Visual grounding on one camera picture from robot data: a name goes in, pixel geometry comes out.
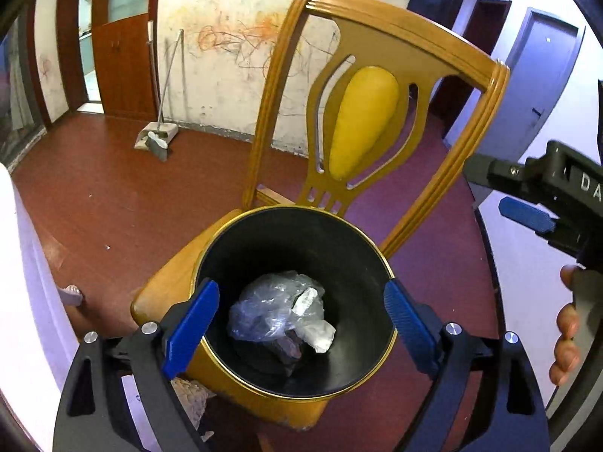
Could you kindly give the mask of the right hand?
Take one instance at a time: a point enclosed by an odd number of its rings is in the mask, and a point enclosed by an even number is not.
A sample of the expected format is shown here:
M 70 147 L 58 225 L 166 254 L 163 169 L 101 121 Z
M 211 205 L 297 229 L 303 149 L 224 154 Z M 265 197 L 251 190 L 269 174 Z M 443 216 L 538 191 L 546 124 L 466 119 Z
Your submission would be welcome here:
M 580 350 L 573 341 L 580 329 L 580 317 L 573 303 L 561 308 L 556 324 L 560 336 L 554 347 L 554 362 L 549 370 L 549 378 L 553 385 L 560 387 L 580 363 Z

